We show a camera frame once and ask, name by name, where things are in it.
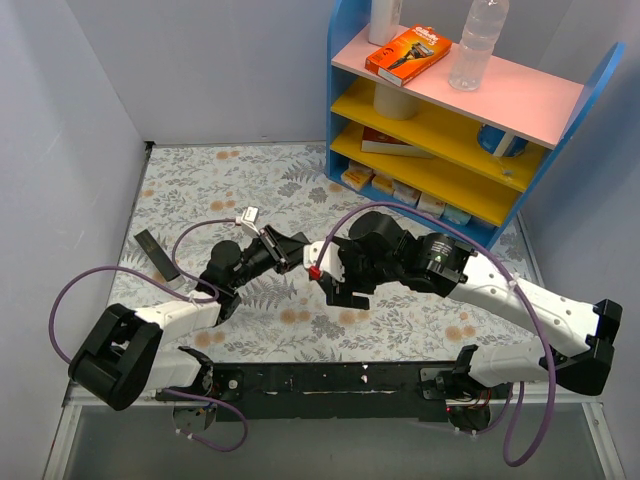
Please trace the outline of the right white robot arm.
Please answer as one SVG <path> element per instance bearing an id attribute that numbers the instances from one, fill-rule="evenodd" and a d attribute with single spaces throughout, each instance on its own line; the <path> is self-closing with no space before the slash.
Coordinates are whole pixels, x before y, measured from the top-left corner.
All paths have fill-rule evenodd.
<path id="1" fill-rule="evenodd" d="M 308 248 L 305 266 L 330 305 L 366 310 L 377 286 L 398 282 L 536 334 L 514 345 L 463 347 L 454 367 L 440 376 L 444 392 L 471 398 L 497 385 L 543 380 L 586 396 L 604 390 L 622 317 L 611 300 L 568 299 L 517 279 L 465 241 L 442 233 L 414 236 L 378 211 L 359 217 L 347 238 L 329 235 Z"/>

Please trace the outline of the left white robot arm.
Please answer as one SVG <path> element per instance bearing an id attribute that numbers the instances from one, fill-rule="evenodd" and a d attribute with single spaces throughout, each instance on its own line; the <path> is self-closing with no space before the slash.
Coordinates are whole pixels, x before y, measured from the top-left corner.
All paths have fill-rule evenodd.
<path id="1" fill-rule="evenodd" d="M 268 270 L 284 274 L 301 265 L 308 243 L 303 233 L 285 236 L 271 226 L 246 248 L 218 242 L 185 299 L 137 309 L 108 306 L 71 359 L 70 379 L 116 411 L 149 390 L 205 398 L 215 389 L 213 362 L 192 347 L 169 350 L 167 344 L 229 319 L 241 302 L 238 288 Z"/>

